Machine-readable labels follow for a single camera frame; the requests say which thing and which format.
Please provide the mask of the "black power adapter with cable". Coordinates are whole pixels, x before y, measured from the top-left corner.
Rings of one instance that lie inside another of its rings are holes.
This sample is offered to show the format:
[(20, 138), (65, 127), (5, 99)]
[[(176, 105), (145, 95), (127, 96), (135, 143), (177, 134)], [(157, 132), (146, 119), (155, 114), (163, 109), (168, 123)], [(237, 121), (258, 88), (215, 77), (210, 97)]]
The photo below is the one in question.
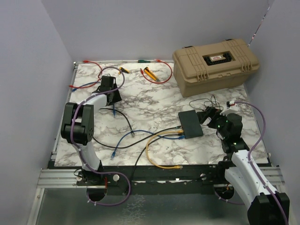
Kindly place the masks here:
[[(202, 101), (202, 103), (201, 103), (200, 106), (199, 105), (196, 105), (196, 106), (193, 105), (193, 103), (199, 102), (199, 101)], [(204, 111), (204, 109), (206, 107), (214, 107), (214, 108), (217, 108), (217, 109), (219, 109), (221, 111), (224, 109), (224, 107), (221, 106), (221, 104), (217, 101), (215, 95), (211, 95), (210, 98), (205, 97), (205, 98), (198, 98), (198, 99), (191, 100), (188, 103), (188, 105), (191, 108), (193, 108), (195, 110), (200, 110), (200, 111)]]

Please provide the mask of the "black network switch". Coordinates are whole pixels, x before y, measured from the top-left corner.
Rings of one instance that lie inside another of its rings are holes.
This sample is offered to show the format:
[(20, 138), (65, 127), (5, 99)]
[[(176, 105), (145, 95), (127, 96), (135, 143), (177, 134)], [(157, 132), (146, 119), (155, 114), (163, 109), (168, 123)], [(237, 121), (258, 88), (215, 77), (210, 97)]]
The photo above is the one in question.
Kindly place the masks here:
[(203, 136), (203, 130), (195, 110), (179, 112), (178, 117), (185, 139)]

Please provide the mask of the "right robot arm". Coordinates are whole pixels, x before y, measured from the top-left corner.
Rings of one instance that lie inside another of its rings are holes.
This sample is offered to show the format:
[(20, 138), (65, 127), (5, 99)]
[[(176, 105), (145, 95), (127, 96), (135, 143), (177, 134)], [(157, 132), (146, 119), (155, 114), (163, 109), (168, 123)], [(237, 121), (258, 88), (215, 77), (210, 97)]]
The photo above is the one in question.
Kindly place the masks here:
[(207, 107), (197, 113), (200, 124), (209, 119), (208, 127), (221, 136), (227, 160), (218, 163), (215, 172), (220, 183), (229, 182), (247, 208), (251, 225), (287, 225), (290, 200), (269, 182), (255, 160), (251, 149), (241, 137), (242, 117), (233, 111), (221, 112)]

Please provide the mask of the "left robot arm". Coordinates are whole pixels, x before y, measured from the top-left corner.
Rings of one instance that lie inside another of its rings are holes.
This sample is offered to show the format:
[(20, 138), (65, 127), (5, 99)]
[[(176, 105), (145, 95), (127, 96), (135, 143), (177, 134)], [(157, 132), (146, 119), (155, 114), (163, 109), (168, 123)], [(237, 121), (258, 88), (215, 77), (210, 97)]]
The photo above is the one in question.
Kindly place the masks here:
[(116, 78), (103, 76), (100, 86), (80, 103), (65, 104), (61, 137), (71, 144), (82, 163), (82, 172), (93, 185), (103, 181), (101, 160), (92, 144), (94, 136), (94, 114), (101, 108), (121, 101)]

